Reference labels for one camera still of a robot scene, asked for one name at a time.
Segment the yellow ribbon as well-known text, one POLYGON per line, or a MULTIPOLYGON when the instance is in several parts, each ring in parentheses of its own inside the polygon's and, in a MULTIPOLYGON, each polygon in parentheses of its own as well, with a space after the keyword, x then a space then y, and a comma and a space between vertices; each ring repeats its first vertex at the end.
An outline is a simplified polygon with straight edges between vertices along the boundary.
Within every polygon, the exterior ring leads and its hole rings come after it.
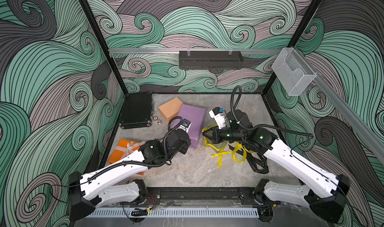
POLYGON ((212 137, 212 132, 209 131, 208 133, 204 134, 204 132, 210 128, 217 127, 216 124, 210 124, 207 125, 203 130, 202 130, 202 135, 204 137, 204 142, 206 147, 212 148, 215 152, 219 152, 222 149, 225 149, 227 146, 226 142, 221 142, 221 143, 212 143, 212 140, 209 137, 212 137))
POLYGON ((247 160, 247 157, 252 156, 253 154, 252 151, 247 150, 242 144, 238 142, 236 142, 233 149, 227 149, 227 147, 232 147, 227 142, 221 148, 218 148, 211 143, 207 143, 206 147, 212 148, 215 151, 215 154, 212 154, 211 157, 218 159, 218 167, 222 167, 224 155, 230 154, 235 162, 244 163, 247 160))

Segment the purple gift box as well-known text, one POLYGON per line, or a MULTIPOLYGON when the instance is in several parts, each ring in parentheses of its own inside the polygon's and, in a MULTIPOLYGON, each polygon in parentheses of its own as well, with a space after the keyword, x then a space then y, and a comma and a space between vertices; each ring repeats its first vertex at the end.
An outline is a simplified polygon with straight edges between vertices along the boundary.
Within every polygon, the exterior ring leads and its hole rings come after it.
POLYGON ((178 116, 191 122, 188 135, 191 140, 192 149, 197 149, 202 135, 206 109, 183 104, 178 112, 178 116))

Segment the peach gift box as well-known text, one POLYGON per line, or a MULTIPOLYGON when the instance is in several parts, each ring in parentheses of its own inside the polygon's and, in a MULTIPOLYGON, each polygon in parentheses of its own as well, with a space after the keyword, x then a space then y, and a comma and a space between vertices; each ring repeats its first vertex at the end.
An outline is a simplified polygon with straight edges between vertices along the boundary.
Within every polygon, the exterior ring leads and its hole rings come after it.
POLYGON ((166 122, 176 117, 183 105, 183 102, 177 97, 159 106, 159 112, 166 122))

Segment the black ribbon gold lettering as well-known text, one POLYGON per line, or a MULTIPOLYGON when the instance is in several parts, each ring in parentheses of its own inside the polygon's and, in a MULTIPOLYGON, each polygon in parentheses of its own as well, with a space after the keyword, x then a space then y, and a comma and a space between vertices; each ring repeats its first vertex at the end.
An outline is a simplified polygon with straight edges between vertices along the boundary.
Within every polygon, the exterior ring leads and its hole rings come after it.
POLYGON ((263 175, 269 173, 269 167, 267 165, 267 159, 265 157, 260 155, 259 158, 256 158, 253 156, 253 153, 251 151, 246 148, 243 148, 242 146, 239 150, 236 151, 236 153, 240 154, 243 157, 246 157, 248 164, 255 173, 263 175))

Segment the orange gift box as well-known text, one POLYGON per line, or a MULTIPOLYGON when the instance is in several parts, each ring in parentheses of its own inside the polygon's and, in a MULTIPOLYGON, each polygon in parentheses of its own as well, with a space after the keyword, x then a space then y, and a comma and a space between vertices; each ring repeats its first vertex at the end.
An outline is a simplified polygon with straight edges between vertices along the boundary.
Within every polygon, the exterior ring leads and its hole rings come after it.
MULTIPOLYGON (((113 165, 115 163, 120 163, 124 158, 132 154, 134 151, 138 150, 141 145, 145 144, 145 141, 142 142, 135 142, 133 140, 125 140, 121 139, 116 148, 113 150, 112 154, 109 156, 108 163, 110 165, 113 165)), ((122 179, 123 177, 128 178, 130 176, 143 176, 145 173, 145 169, 143 166, 138 165, 132 165, 128 167, 128 170, 124 171, 124 166, 117 167, 110 171, 110 173, 114 177, 119 177, 119 179, 122 179)))

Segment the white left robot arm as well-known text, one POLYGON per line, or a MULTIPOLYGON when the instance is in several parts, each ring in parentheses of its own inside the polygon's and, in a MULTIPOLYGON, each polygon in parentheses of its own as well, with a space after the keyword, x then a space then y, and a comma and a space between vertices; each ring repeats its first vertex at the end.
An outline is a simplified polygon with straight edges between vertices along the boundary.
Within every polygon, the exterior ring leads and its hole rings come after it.
POLYGON ((191 145, 188 133, 171 130, 163 140, 150 140, 127 157, 97 171, 69 176, 69 215, 71 221, 81 220, 97 208, 118 202, 139 204, 148 195, 143 181, 117 187, 117 183, 148 169, 161 167, 191 145))

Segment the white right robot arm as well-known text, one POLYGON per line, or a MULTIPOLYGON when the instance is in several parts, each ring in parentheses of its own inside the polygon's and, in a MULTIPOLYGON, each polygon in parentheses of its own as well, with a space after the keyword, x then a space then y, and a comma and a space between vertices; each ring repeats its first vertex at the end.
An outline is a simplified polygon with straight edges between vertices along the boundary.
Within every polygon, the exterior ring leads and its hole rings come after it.
POLYGON ((259 205, 270 207, 281 202, 305 207, 321 219, 336 224, 347 204, 351 181, 344 175, 334 175, 311 163, 279 137, 260 126, 254 130, 211 127, 203 130, 203 136, 213 144, 238 142, 259 156, 270 159, 293 174, 299 185, 279 184, 262 179, 254 189, 259 205))

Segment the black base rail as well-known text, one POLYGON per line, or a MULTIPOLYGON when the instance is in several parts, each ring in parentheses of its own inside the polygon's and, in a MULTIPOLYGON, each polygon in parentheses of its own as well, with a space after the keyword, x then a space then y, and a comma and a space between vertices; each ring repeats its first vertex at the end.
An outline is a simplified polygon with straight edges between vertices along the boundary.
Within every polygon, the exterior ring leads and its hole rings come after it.
POLYGON ((167 201, 240 201, 242 205, 269 206, 290 203, 309 207, 304 196, 309 193, 305 186, 273 186, 272 182, 262 183, 256 188, 181 188, 146 187, 134 185, 114 186, 97 195, 93 204, 97 208, 124 203, 129 205, 159 205, 167 201))

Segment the black perforated wall tray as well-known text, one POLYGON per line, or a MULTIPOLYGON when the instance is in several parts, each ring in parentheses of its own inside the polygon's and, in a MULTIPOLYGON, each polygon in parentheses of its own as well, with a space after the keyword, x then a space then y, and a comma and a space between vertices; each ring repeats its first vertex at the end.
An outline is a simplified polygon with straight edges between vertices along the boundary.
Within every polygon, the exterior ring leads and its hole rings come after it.
POLYGON ((188 54, 186 51, 179 53, 179 67, 184 70, 239 70, 242 68, 244 58, 240 51, 231 54, 227 52, 200 52, 193 51, 188 54))

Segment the aluminium rail back wall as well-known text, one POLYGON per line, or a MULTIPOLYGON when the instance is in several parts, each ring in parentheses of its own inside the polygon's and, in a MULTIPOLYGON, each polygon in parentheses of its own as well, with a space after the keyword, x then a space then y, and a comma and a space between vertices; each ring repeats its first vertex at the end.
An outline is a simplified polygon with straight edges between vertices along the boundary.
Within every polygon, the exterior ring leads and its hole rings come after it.
POLYGON ((282 49, 204 49, 204 48, 109 48, 108 52, 112 55, 117 54, 179 54, 186 51, 190 54, 193 51, 200 52, 227 52, 240 51, 245 55, 278 55, 282 49))

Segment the aluminium rail wall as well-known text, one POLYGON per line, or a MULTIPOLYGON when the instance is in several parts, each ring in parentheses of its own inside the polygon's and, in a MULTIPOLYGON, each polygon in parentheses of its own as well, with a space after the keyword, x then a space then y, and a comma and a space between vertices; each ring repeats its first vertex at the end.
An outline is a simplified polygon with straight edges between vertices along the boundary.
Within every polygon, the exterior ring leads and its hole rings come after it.
POLYGON ((193 51, 200 52, 227 52, 240 51, 245 55, 278 55, 282 49, 204 49, 204 48, 109 48, 108 52, 112 55, 117 54, 179 54, 186 51, 190 54, 193 51))
POLYGON ((366 73, 365 64, 359 66, 360 60, 354 61, 351 57, 333 63, 317 53, 305 56, 300 50, 296 52, 304 65, 315 72, 315 84, 383 162, 384 128, 378 123, 378 119, 384 117, 380 109, 384 104, 383 71, 366 73))

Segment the clear acrylic wall holder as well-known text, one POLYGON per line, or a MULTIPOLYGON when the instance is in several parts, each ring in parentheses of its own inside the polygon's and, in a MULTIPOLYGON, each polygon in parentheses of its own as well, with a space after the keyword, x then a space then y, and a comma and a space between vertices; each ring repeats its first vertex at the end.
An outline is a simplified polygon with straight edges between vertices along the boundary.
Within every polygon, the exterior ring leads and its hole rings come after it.
POLYGON ((314 81, 316 71, 296 48, 283 48, 272 70, 289 96, 299 96, 314 81))

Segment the aluminium rail right wall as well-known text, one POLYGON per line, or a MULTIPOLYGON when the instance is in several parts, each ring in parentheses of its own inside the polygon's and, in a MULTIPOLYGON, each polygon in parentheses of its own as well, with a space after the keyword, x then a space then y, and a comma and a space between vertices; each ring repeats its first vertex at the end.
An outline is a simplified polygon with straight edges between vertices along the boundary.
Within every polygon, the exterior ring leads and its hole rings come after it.
POLYGON ((351 57, 333 63, 317 53, 305 56, 300 50, 296 52, 304 65, 315 72, 315 84, 383 162, 384 128, 378 123, 378 119, 384 117, 380 109, 384 104, 383 71, 366 73, 365 64, 359 66, 360 60, 354 61, 351 57))

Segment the black frame post right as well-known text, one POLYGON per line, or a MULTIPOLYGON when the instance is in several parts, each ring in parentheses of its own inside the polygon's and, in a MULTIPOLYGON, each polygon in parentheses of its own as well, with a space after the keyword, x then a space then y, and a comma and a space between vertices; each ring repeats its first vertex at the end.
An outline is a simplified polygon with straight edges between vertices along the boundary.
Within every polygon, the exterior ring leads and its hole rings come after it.
POLYGON ((307 28, 308 24, 310 23, 311 19, 315 15, 320 3, 322 0, 312 0, 310 5, 308 6, 302 20, 300 21, 300 24, 298 28, 296 29, 293 37, 291 38, 290 42, 288 43, 288 47, 294 47, 297 45, 301 35, 307 28))

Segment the black frame post left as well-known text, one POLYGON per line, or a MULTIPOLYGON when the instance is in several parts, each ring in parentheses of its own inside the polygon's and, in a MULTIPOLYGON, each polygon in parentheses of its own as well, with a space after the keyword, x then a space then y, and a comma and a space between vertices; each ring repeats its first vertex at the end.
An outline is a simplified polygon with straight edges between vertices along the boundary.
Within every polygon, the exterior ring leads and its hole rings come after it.
POLYGON ((120 89, 122 90, 123 94, 124 95, 127 95, 128 94, 128 90, 125 86, 125 83, 122 79, 122 76, 120 75, 120 72, 119 72, 119 69, 117 67, 117 64, 114 60, 113 57, 110 56, 110 53, 109 53, 109 49, 108 49, 108 46, 107 46, 107 43, 102 35, 102 32, 97 24, 97 21, 96 21, 96 18, 91 10, 91 7, 88 3, 87 0, 78 0, 79 1, 79 4, 91 26, 91 29, 93 30, 95 36, 96 36, 96 39, 101 47, 101 50, 104 54, 104 56, 106 57, 106 60, 111 68, 111 71, 113 72, 119 86, 120 86, 120 89))

